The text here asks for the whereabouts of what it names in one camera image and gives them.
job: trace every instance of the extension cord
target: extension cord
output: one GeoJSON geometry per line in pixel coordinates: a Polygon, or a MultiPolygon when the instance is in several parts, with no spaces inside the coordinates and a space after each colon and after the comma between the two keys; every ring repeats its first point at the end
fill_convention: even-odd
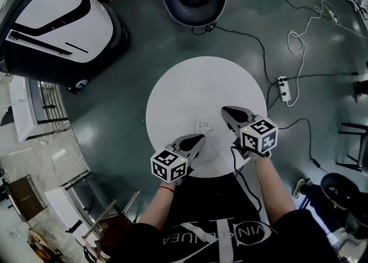
{"type": "Polygon", "coordinates": [[[281,100],[283,102],[288,102],[291,99],[289,84],[286,81],[286,76],[279,76],[277,79],[278,87],[280,89],[281,100]]]}
{"type": "Polygon", "coordinates": [[[334,20],[335,14],[331,10],[328,10],[328,14],[331,16],[331,19],[334,20]]]}

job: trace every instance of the white round table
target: white round table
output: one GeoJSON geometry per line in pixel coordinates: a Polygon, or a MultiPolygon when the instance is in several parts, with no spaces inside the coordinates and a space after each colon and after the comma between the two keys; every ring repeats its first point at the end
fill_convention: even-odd
{"type": "MultiPolygon", "coordinates": [[[[221,117],[223,106],[240,106],[267,116],[266,101],[255,79],[241,66],[222,58],[197,57],[168,70],[149,96],[147,132],[155,150],[198,130],[199,122],[215,125],[194,160],[191,176],[217,177],[234,171],[230,147],[235,135],[221,117]]],[[[244,164],[238,153],[237,168],[244,164]]]]}

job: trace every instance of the cable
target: cable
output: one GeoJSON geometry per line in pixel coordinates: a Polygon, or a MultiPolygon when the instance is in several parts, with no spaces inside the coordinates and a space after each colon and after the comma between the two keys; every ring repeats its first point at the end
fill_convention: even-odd
{"type": "Polygon", "coordinates": [[[206,32],[207,32],[207,30],[205,30],[204,32],[202,32],[202,33],[195,33],[194,32],[194,27],[192,27],[191,28],[191,32],[192,32],[192,34],[194,34],[195,36],[202,36],[203,34],[205,34],[206,32]]]}
{"type": "MultiPolygon", "coordinates": [[[[290,7],[296,9],[296,10],[300,10],[300,9],[305,9],[305,10],[309,10],[309,11],[312,11],[313,13],[315,13],[315,9],[311,8],[311,7],[306,7],[306,6],[300,6],[300,7],[297,7],[297,6],[294,6],[292,3],[290,3],[288,0],[285,0],[285,2],[287,2],[289,4],[290,7]]],[[[327,19],[330,19],[330,16],[322,16],[323,18],[327,18],[327,19]]]]}
{"type": "Polygon", "coordinates": [[[321,167],[321,165],[318,163],[318,161],[312,157],[312,128],[311,128],[311,123],[310,123],[310,121],[308,119],[306,119],[306,118],[300,118],[300,119],[296,120],[295,122],[293,122],[292,124],[290,124],[287,127],[279,128],[279,130],[288,129],[288,128],[292,127],[293,125],[297,124],[299,121],[302,121],[302,120],[306,120],[307,121],[308,128],[309,128],[309,158],[312,160],[313,164],[317,168],[319,168],[319,169],[323,170],[324,172],[328,173],[325,169],[323,169],[321,167]]]}
{"type": "MultiPolygon", "coordinates": [[[[302,75],[299,76],[298,78],[308,78],[308,77],[318,77],[318,76],[325,76],[325,77],[333,77],[333,76],[338,76],[338,75],[346,75],[346,76],[358,76],[360,74],[366,74],[368,72],[340,72],[340,73],[332,73],[332,74],[307,74],[307,75],[302,75]]],[[[285,78],[284,80],[290,80],[290,79],[294,79],[297,78],[296,76],[294,77],[290,77],[290,78],[285,78]]]]}
{"type": "Polygon", "coordinates": [[[277,98],[275,98],[275,100],[273,101],[273,103],[271,104],[271,106],[267,109],[267,111],[269,111],[271,108],[272,108],[272,106],[276,103],[276,101],[278,100],[278,98],[281,96],[281,94],[279,94],[278,96],[277,96],[277,98]]]}
{"type": "MultiPolygon", "coordinates": [[[[368,74],[368,72],[339,72],[339,73],[332,73],[332,74],[307,74],[307,75],[302,75],[302,76],[294,76],[294,77],[288,77],[288,78],[284,78],[284,79],[281,79],[280,82],[282,81],[288,81],[288,80],[292,80],[292,79],[295,79],[295,78],[311,78],[311,77],[318,77],[318,76],[325,76],[325,77],[333,77],[333,76],[338,76],[338,75],[345,75],[345,76],[358,76],[358,75],[361,75],[361,74],[368,74]]],[[[278,80],[276,80],[270,87],[269,89],[267,90],[267,98],[266,98],[266,106],[269,105],[269,97],[270,97],[270,91],[271,91],[271,88],[273,86],[277,86],[277,83],[278,83],[278,80]]]]}
{"type": "Polygon", "coordinates": [[[269,90],[267,91],[267,98],[266,98],[266,107],[269,105],[269,96],[270,96],[270,91],[272,86],[275,86],[278,80],[276,80],[274,83],[271,84],[271,86],[269,87],[269,90]]]}
{"type": "Polygon", "coordinates": [[[302,36],[302,35],[304,35],[304,34],[307,32],[308,27],[309,27],[309,25],[311,24],[312,19],[318,19],[318,20],[319,20],[319,19],[322,17],[322,13],[323,13],[324,9],[327,9],[327,11],[328,11],[329,15],[331,16],[332,23],[333,23],[334,25],[337,25],[337,26],[339,26],[339,27],[342,27],[342,28],[344,28],[344,29],[346,29],[346,30],[348,30],[348,31],[350,31],[350,32],[352,32],[352,33],[354,33],[354,34],[356,34],[356,35],[358,35],[358,36],[360,36],[360,37],[365,38],[365,39],[367,39],[367,40],[368,40],[368,37],[365,37],[365,36],[363,36],[363,35],[361,35],[361,34],[359,34],[359,33],[356,33],[355,31],[353,31],[353,30],[351,30],[351,29],[349,29],[349,28],[346,28],[346,27],[342,26],[342,25],[340,24],[340,17],[339,17],[339,15],[337,14],[337,12],[336,12],[336,10],[335,10],[334,6],[332,6],[328,1],[326,1],[326,0],[320,0],[320,3],[321,3],[320,8],[319,8],[319,7],[317,7],[317,6],[313,6],[314,10],[315,10],[317,13],[319,13],[319,16],[318,16],[318,17],[312,16],[312,17],[309,19],[309,21],[308,21],[308,23],[307,23],[307,25],[306,25],[306,27],[305,27],[305,30],[304,30],[301,34],[298,34],[298,33],[296,33],[296,32],[295,32],[295,31],[293,31],[293,30],[290,30],[290,31],[289,31],[289,33],[287,34],[287,45],[288,45],[287,47],[289,48],[289,51],[290,51],[292,54],[295,54],[295,55],[296,55],[296,54],[299,54],[300,52],[303,52],[303,55],[302,55],[302,61],[301,61],[301,66],[300,66],[300,68],[299,68],[298,75],[295,77],[295,78],[296,78],[296,85],[297,85],[297,96],[296,96],[295,100],[294,100],[291,104],[289,104],[289,102],[286,102],[286,105],[287,105],[288,107],[293,106],[293,105],[296,103],[296,101],[298,100],[299,95],[300,95],[298,79],[299,79],[299,78],[301,78],[300,73],[301,73],[301,71],[302,71],[302,69],[303,69],[303,66],[304,66],[304,57],[305,57],[305,52],[306,52],[306,45],[305,45],[305,43],[304,43],[303,39],[301,38],[301,36],[302,36]],[[332,7],[332,9],[335,11],[335,13],[333,13],[333,12],[332,12],[332,11],[331,11],[327,6],[326,6],[326,4],[328,4],[329,6],[331,6],[331,7],[332,7]],[[295,51],[295,52],[293,52],[293,51],[291,50],[291,48],[290,48],[290,36],[292,36],[292,37],[297,38],[297,39],[299,39],[299,40],[300,40],[301,48],[300,48],[300,50],[299,50],[299,51],[295,51]]]}
{"type": "Polygon", "coordinates": [[[267,81],[270,83],[270,84],[273,84],[270,79],[269,79],[269,76],[267,74],[267,68],[266,68],[266,51],[265,51],[265,47],[263,46],[263,44],[261,43],[261,41],[259,40],[259,38],[257,38],[257,36],[253,36],[251,34],[248,34],[248,33],[244,33],[244,32],[239,32],[239,31],[236,31],[236,30],[228,30],[228,29],[225,29],[225,28],[222,28],[222,27],[219,27],[219,26],[215,26],[214,28],[217,28],[217,29],[220,29],[222,31],[225,31],[225,32],[228,32],[228,33],[236,33],[236,34],[239,34],[241,36],[249,36],[249,37],[252,37],[254,39],[257,40],[257,42],[259,42],[260,46],[262,47],[262,51],[263,51],[263,65],[264,65],[264,74],[266,75],[266,78],[267,78],[267,81]]]}
{"type": "Polygon", "coordinates": [[[306,52],[306,45],[305,45],[303,39],[301,38],[301,36],[304,35],[307,32],[308,27],[311,24],[312,19],[318,19],[319,20],[321,18],[324,8],[326,8],[329,11],[329,8],[327,8],[326,5],[323,4],[324,2],[330,5],[330,3],[327,2],[326,0],[321,0],[321,8],[319,8],[317,6],[313,6],[314,10],[317,13],[319,13],[319,15],[318,15],[318,17],[312,16],[311,18],[309,18],[309,21],[308,21],[308,23],[307,23],[307,25],[305,27],[305,30],[301,34],[298,34],[298,33],[296,33],[293,30],[289,30],[289,33],[287,34],[287,45],[288,45],[287,47],[289,48],[289,51],[292,54],[295,54],[295,55],[296,54],[299,54],[300,52],[303,52],[302,59],[301,59],[301,65],[300,65],[300,68],[299,68],[299,72],[298,72],[298,75],[296,76],[297,96],[296,96],[294,102],[292,102],[291,104],[289,104],[289,102],[286,102],[286,105],[288,107],[292,107],[297,102],[297,100],[299,98],[299,95],[300,95],[298,78],[300,77],[300,73],[301,73],[301,71],[303,69],[303,66],[304,66],[304,57],[305,57],[305,52],[306,52]],[[290,48],[290,36],[292,36],[292,37],[297,38],[297,39],[300,40],[301,48],[300,48],[299,51],[293,52],[292,49],[290,48]]]}
{"type": "Polygon", "coordinates": [[[251,191],[251,189],[249,188],[249,185],[248,185],[248,183],[247,183],[246,178],[244,177],[244,175],[243,175],[239,170],[237,170],[237,169],[236,169],[236,157],[235,157],[235,153],[234,153],[234,151],[233,151],[234,149],[235,149],[235,147],[234,147],[234,146],[232,146],[232,147],[230,148],[231,153],[232,153],[232,157],[233,157],[233,159],[234,159],[234,171],[235,171],[238,175],[240,175],[241,179],[243,179],[244,184],[246,185],[247,191],[251,194],[251,196],[252,196],[253,198],[255,198],[255,199],[256,199],[256,201],[257,201],[257,203],[258,203],[258,206],[259,206],[259,208],[258,208],[257,212],[258,212],[258,213],[260,213],[260,211],[262,210],[262,204],[261,204],[261,202],[260,202],[259,198],[258,198],[255,194],[253,194],[253,192],[252,192],[252,191],[251,191]]]}

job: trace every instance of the red string bracelet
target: red string bracelet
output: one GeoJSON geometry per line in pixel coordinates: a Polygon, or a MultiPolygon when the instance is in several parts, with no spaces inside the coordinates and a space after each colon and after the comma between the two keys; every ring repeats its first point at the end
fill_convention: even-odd
{"type": "Polygon", "coordinates": [[[162,185],[161,186],[159,186],[159,188],[160,187],[162,187],[162,188],[166,188],[166,189],[168,189],[169,191],[171,191],[171,192],[175,192],[175,190],[174,189],[172,189],[172,188],[169,188],[169,187],[163,187],[162,185]]]}

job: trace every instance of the table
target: table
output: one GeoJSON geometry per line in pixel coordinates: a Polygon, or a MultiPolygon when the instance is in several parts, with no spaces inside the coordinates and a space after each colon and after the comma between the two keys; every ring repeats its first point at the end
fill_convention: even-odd
{"type": "MultiPolygon", "coordinates": [[[[215,125],[190,174],[211,178],[234,171],[230,147],[235,135],[221,117],[223,106],[240,106],[267,117],[266,101],[255,79],[241,66],[218,57],[196,57],[168,70],[153,88],[146,126],[155,150],[180,136],[202,133],[199,122],[215,125]]],[[[237,155],[237,168],[244,160],[237,155]]]]}
{"type": "Polygon", "coordinates": [[[44,133],[30,137],[40,124],[68,120],[68,118],[47,118],[39,92],[39,83],[36,80],[14,76],[9,84],[9,91],[19,142],[51,134],[44,133]]]}
{"type": "Polygon", "coordinates": [[[24,222],[46,208],[29,175],[12,183],[6,183],[5,190],[14,209],[24,222]]]}

